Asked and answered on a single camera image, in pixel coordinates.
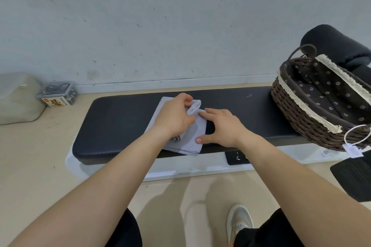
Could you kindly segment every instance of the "tag string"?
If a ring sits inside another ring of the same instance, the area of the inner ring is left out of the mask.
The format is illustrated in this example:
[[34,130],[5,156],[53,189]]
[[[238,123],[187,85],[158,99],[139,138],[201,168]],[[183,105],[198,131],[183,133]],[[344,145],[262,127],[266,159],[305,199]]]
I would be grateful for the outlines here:
[[[358,127],[362,127],[362,126],[367,126],[366,124],[362,124],[362,125],[358,125],[358,126],[355,126],[353,128],[350,128],[344,135],[344,142],[347,144],[347,141],[346,141],[346,135],[348,135],[351,131],[353,131],[355,128],[358,128]],[[360,140],[359,142],[355,142],[354,144],[351,144],[351,145],[357,145],[357,144],[360,144],[361,142],[367,140],[369,137],[371,136],[371,127],[370,127],[370,132],[369,134],[362,140]]]

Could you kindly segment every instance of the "basket handle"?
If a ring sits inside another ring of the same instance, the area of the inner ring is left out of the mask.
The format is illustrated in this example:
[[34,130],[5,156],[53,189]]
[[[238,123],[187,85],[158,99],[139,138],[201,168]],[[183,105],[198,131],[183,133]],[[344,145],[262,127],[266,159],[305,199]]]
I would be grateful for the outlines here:
[[289,58],[287,60],[288,61],[293,61],[293,60],[297,60],[297,59],[300,59],[300,58],[304,57],[305,55],[302,55],[301,57],[291,59],[292,56],[294,56],[294,54],[296,52],[298,52],[301,48],[304,48],[304,47],[311,47],[313,49],[313,53],[311,53],[310,55],[307,55],[308,58],[315,58],[316,57],[316,55],[317,55],[317,48],[314,45],[312,45],[312,44],[304,44],[304,45],[300,46],[299,48],[296,48],[294,50],[294,52],[291,53],[291,55],[289,56]]

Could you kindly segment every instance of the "black pants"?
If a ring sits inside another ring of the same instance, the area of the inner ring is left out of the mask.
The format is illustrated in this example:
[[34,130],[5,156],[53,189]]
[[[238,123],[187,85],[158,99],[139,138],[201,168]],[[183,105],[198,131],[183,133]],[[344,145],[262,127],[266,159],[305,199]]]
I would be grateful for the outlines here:
[[[304,246],[281,209],[278,209],[260,228],[245,228],[234,240],[234,247]],[[106,247],[142,247],[137,221],[126,209]]]

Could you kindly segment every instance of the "white tag on stool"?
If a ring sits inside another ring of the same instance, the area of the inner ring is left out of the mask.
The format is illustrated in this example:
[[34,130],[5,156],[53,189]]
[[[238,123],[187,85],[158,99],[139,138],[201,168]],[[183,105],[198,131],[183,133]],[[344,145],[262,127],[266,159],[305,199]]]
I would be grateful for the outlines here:
[[350,158],[357,158],[357,157],[363,157],[362,152],[357,148],[356,146],[346,143],[343,144],[343,148],[348,153]]

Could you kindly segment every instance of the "hand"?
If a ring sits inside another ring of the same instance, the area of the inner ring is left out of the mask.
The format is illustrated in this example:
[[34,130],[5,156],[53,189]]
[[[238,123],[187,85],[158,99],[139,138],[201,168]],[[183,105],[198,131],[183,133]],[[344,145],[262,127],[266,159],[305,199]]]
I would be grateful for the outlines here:
[[168,135],[169,139],[183,134],[196,121],[194,115],[187,115],[184,109],[191,107],[192,100],[191,95],[181,93],[171,101],[165,102],[152,128]]
[[210,120],[215,125],[215,132],[211,135],[202,135],[196,139],[198,144],[216,143],[225,147],[239,147],[239,141],[257,136],[247,130],[240,120],[228,109],[206,108],[206,112],[198,115]]

